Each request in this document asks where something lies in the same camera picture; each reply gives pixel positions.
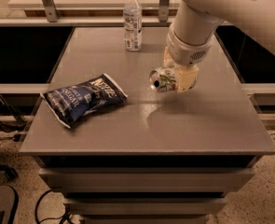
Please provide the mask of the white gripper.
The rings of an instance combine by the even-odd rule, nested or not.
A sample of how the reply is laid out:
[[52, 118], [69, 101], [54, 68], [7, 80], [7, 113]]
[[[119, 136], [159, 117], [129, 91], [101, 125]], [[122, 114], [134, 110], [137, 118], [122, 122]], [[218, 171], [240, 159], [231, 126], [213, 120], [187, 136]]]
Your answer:
[[166, 36], [167, 48], [164, 50], [163, 67], [174, 67], [175, 89], [177, 92], [188, 91], [194, 85], [199, 72], [196, 63], [200, 63], [205, 59], [212, 44], [213, 41], [209, 38], [203, 45], [189, 45], [180, 40], [175, 34], [174, 24], [169, 27]]

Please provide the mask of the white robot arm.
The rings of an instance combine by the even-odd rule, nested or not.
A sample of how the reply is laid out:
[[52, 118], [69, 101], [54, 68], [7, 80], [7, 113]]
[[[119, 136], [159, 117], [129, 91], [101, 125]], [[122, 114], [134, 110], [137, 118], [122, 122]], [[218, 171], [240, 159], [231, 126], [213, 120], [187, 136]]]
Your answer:
[[180, 0], [166, 38], [162, 91], [186, 91], [197, 64], [212, 45], [215, 29], [227, 21], [275, 55], [275, 0]]

